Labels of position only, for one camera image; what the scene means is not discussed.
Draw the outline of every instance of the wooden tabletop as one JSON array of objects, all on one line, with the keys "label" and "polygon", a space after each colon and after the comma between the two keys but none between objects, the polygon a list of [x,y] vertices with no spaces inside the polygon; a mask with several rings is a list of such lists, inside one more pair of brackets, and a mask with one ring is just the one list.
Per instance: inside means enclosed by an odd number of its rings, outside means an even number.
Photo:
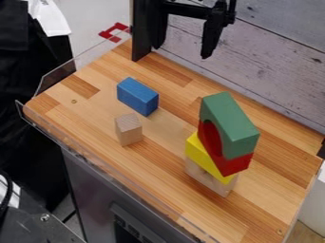
[{"label": "wooden tabletop", "polygon": [[[315,154],[322,136],[157,53],[133,63],[130,52],[130,41],[113,49],[28,102],[25,114],[67,145],[76,140],[104,163],[88,152],[85,157],[189,232],[200,234],[186,220],[220,242],[280,242],[321,164]],[[133,110],[116,99],[116,85],[127,77],[156,90],[161,100],[148,118],[138,114],[144,140],[122,147],[114,118]],[[228,198],[184,172],[185,140],[197,129],[201,97],[225,90],[261,133],[250,168]]]}]

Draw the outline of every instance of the beige block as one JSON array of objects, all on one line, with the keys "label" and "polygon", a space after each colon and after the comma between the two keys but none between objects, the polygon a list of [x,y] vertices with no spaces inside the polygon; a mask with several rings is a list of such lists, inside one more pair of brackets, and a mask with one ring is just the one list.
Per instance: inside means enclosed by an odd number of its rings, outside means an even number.
[{"label": "beige block", "polygon": [[228,197],[231,190],[234,189],[236,182],[239,178],[239,174],[236,174],[234,178],[228,183],[223,184],[222,182],[215,179],[211,174],[206,172],[204,169],[199,167],[199,165],[189,158],[185,160],[185,172],[188,176],[194,178],[198,182],[202,183],[206,187],[210,188],[215,193],[222,197]]},{"label": "beige block", "polygon": [[115,132],[121,146],[127,146],[143,139],[143,126],[135,113],[116,118]]}]

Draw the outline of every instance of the red corner marker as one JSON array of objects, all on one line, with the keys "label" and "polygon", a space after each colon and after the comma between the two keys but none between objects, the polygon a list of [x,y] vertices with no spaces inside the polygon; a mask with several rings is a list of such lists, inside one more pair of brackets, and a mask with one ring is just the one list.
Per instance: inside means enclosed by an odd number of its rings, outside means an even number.
[{"label": "red corner marker", "polygon": [[113,27],[109,28],[106,31],[100,32],[99,35],[102,36],[103,38],[109,39],[109,41],[111,42],[118,43],[121,41],[121,38],[111,34],[111,32],[114,31],[115,29],[129,33],[128,26],[121,23],[115,23]]}]

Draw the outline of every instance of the clear acrylic panel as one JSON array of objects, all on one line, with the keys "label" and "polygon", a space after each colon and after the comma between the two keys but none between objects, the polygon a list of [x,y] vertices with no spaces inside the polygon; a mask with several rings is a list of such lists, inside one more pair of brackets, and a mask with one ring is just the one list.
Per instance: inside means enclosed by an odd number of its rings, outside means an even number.
[{"label": "clear acrylic panel", "polygon": [[[113,42],[112,40],[117,37],[120,38],[121,41],[118,43]],[[34,97],[57,84],[58,82],[62,81],[74,72],[82,69],[84,66],[100,58],[102,55],[122,44],[128,39],[130,39],[129,28],[125,30],[119,30],[119,32],[114,34],[111,38],[103,40],[100,44],[84,51],[77,57],[58,66],[42,77],[41,82],[39,83],[34,94]]]},{"label": "clear acrylic panel", "polygon": [[99,172],[101,176],[109,180],[126,194],[133,197],[135,200],[139,201],[142,203],[142,205],[149,208],[150,210],[159,212],[160,215],[166,216],[167,218],[171,219],[171,221],[172,218],[177,218],[177,224],[175,223],[174,226],[179,229],[180,233],[190,232],[193,238],[197,239],[196,241],[200,240],[201,242],[207,243],[219,242],[211,235],[200,229],[198,226],[194,225],[188,219],[184,218],[182,215],[171,209],[165,203],[152,196],[144,188],[135,184],[132,179],[127,178],[125,175],[121,174],[114,167],[109,165],[109,163],[101,160],[98,156],[86,149],[69,134],[66,134],[62,130],[55,127],[53,124],[44,120],[33,110],[29,109],[19,101],[16,101],[16,106],[19,115],[25,122],[56,142],[61,148],[68,151],[74,157],[78,158],[81,162],[89,164],[93,169]]},{"label": "clear acrylic panel", "polygon": [[[126,40],[130,39],[129,29],[120,31],[111,38],[115,37],[119,37],[121,41],[119,43],[114,43],[110,39],[103,40],[95,47],[88,49],[72,60],[50,71],[42,78],[34,97],[59,83],[74,72],[82,69],[84,66],[100,58],[114,47],[117,47]],[[80,142],[72,138],[69,134],[66,134],[62,130],[58,129],[55,125],[44,120],[32,109],[28,108],[19,101],[16,101],[16,106],[19,115],[24,121],[56,142],[60,147],[68,151],[74,157],[79,158],[81,162],[87,163],[89,166],[91,166],[91,168],[100,173],[116,187],[123,190],[129,196],[132,196],[135,200],[141,202],[142,205],[154,212],[159,213],[159,215],[169,218],[169,221],[174,222],[173,225],[180,231],[181,234],[188,235],[188,233],[190,233],[196,242],[218,242],[211,235],[207,234],[188,219],[175,212],[164,202],[152,196],[144,188],[135,184],[132,179],[127,178],[114,167],[109,165],[109,163],[101,160],[98,156],[85,148]]]}]

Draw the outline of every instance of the red block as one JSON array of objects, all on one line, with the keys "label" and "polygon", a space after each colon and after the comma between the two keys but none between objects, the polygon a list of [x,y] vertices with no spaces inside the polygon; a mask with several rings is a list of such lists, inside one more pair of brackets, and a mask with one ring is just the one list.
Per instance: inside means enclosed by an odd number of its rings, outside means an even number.
[{"label": "red block", "polygon": [[222,142],[218,129],[212,122],[202,122],[199,124],[198,137],[203,144],[206,152],[215,162],[224,177],[228,177],[240,171],[246,170],[253,157],[248,154],[235,159],[226,159],[222,155]]}]

